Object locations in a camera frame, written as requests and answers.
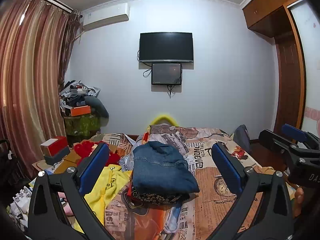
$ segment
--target blue denim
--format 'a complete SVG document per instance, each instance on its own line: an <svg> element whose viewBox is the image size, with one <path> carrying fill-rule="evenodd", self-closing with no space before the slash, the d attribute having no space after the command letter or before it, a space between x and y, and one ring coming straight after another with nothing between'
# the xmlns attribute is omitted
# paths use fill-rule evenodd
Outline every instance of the blue denim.
<svg viewBox="0 0 320 240"><path fill-rule="evenodd" d="M187 161L175 147L150 141L135 148L133 155L132 185L139 193L170 195L200 191Z"/></svg>

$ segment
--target silver screw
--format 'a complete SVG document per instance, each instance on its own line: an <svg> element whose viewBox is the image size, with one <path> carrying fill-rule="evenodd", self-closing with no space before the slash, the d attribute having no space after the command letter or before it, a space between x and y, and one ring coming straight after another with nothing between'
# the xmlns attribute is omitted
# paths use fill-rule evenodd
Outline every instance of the silver screw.
<svg viewBox="0 0 320 240"><path fill-rule="evenodd" d="M44 175L45 175L45 172L44 172L44 171L39 171L39 172L38 172L38 176L39 176L39 177L42 177L42 176L44 176Z"/></svg>
<svg viewBox="0 0 320 240"><path fill-rule="evenodd" d="M67 168L67 173L73 173L76 170L75 167L69 167Z"/></svg>
<svg viewBox="0 0 320 240"><path fill-rule="evenodd" d="M244 169L245 169L245 172L249 173L249 174L253 173L253 171L254 171L254 169L252 167L245 167Z"/></svg>
<svg viewBox="0 0 320 240"><path fill-rule="evenodd" d="M278 177L282 177L282 172L281 171L276 171L276 175L278 176Z"/></svg>

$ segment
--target striped curtain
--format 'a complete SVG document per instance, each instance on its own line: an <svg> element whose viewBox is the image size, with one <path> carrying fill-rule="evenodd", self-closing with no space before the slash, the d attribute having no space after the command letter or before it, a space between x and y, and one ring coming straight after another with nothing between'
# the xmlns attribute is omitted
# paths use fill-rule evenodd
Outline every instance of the striped curtain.
<svg viewBox="0 0 320 240"><path fill-rule="evenodd" d="M44 0L14 0L0 19L0 139L30 177L40 144L65 136L58 72L68 17Z"/></svg>

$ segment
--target air conditioner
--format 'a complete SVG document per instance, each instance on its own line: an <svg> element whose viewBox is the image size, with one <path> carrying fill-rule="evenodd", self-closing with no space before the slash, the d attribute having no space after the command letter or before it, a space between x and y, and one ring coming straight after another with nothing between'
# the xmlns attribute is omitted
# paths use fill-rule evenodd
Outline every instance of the air conditioner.
<svg viewBox="0 0 320 240"><path fill-rule="evenodd" d="M105 25L128 21L129 11L128 3L122 3L87 13L84 15L83 29L89 31Z"/></svg>

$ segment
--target tv screen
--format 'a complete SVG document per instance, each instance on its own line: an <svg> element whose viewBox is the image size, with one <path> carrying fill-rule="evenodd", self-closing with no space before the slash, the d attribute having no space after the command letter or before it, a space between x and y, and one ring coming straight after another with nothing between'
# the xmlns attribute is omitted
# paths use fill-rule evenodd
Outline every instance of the tv screen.
<svg viewBox="0 0 320 240"><path fill-rule="evenodd" d="M140 62L193 62L192 33L141 33Z"/></svg>
<svg viewBox="0 0 320 240"><path fill-rule="evenodd" d="M157 63L152 64L152 85L181 85L181 64Z"/></svg>

